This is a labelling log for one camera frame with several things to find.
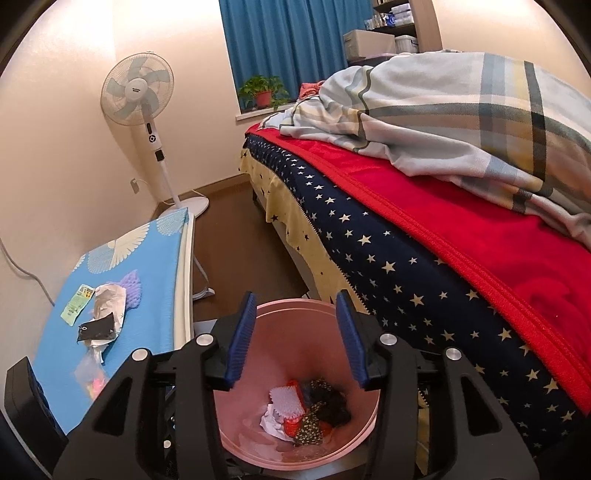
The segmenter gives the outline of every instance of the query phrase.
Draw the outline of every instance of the gray cable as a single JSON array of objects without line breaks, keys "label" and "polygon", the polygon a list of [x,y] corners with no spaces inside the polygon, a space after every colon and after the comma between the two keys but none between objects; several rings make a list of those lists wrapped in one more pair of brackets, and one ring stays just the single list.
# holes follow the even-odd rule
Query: gray cable
[{"label": "gray cable", "polygon": [[2,252],[4,252],[4,255],[6,255],[6,258],[14,266],[14,268],[16,268],[18,271],[24,273],[27,277],[31,277],[33,280],[35,280],[37,283],[39,283],[39,286],[43,289],[43,293],[47,297],[47,300],[49,300],[49,303],[51,303],[55,307],[56,303],[51,299],[51,296],[49,295],[49,292],[45,288],[45,285],[43,284],[41,279],[39,277],[37,277],[34,273],[28,272],[24,268],[21,268],[18,266],[18,264],[12,259],[12,257],[8,253],[8,250],[6,250],[6,246],[4,245],[4,242],[2,241],[1,236],[0,236],[0,248],[2,248]]}]

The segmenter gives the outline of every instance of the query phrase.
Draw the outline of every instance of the red cloth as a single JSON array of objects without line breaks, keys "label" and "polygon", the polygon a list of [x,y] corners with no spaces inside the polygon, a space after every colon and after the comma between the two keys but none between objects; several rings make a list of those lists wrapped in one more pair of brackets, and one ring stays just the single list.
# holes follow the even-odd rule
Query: red cloth
[{"label": "red cloth", "polygon": [[318,83],[302,83],[300,88],[299,100],[303,100],[304,98],[318,95],[318,93],[320,92],[320,87],[322,87],[322,84],[324,82],[325,80],[322,80]]},{"label": "red cloth", "polygon": [[432,177],[334,145],[260,135],[330,178],[447,262],[497,309],[577,406],[591,410],[591,254],[525,216]]}]

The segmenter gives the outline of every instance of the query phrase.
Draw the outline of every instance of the fan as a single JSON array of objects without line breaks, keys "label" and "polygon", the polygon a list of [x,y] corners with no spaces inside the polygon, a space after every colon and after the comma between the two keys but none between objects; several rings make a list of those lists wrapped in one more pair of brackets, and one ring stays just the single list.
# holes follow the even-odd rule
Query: fan
[{"label": "fan", "polygon": [[173,86],[173,71],[163,58],[152,52],[137,53],[121,60],[109,72],[103,84],[100,105],[105,115],[120,125],[145,125],[147,140],[174,200],[174,206],[169,210],[186,207],[192,215],[199,216],[209,206],[209,200],[201,196],[181,202],[178,198],[170,182],[162,143],[154,125],[154,118],[164,110],[173,95]]}]

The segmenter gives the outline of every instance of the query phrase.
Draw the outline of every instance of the fan base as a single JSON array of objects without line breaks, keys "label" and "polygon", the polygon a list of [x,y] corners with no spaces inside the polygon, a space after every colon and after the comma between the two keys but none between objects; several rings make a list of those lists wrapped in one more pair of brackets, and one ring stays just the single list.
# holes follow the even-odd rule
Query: fan base
[{"label": "fan base", "polygon": [[[209,207],[209,199],[207,197],[193,197],[187,200],[181,201],[181,208],[188,208],[189,214],[197,218]],[[160,216],[163,217],[177,210],[176,205],[172,205],[169,209],[165,210]]]}]

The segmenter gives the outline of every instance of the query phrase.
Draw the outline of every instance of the patterned black fabric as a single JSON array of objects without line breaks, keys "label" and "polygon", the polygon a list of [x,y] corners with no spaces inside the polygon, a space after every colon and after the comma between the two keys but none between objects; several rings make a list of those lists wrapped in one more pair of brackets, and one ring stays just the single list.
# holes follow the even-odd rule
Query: patterned black fabric
[{"label": "patterned black fabric", "polygon": [[291,190],[384,330],[422,350],[460,348],[533,454],[582,424],[581,411],[539,358],[460,275],[300,157],[253,134],[246,147]]}]

